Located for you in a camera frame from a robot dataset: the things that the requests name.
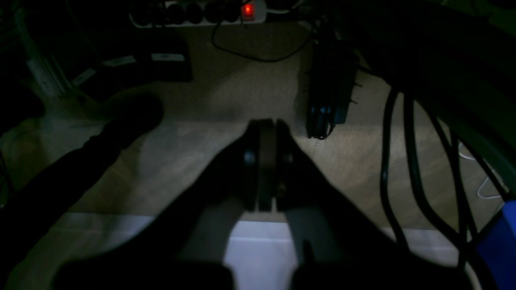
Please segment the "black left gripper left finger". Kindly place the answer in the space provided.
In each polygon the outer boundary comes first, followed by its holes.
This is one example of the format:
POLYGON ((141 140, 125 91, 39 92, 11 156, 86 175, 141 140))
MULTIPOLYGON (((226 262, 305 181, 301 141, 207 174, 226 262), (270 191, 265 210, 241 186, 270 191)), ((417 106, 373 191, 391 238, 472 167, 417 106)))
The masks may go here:
POLYGON ((192 185, 140 233, 101 255, 62 266, 58 290, 232 290, 223 265, 240 216, 256 201, 258 121, 221 150, 192 185))

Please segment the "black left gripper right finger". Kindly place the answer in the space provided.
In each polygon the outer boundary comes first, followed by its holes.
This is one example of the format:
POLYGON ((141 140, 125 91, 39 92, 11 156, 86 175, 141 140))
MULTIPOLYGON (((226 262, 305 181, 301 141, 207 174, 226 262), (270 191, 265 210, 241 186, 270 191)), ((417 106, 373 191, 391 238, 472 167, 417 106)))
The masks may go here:
POLYGON ((325 178, 277 121, 277 206, 299 266, 292 290, 466 290, 462 270, 429 262, 393 241, 325 178))

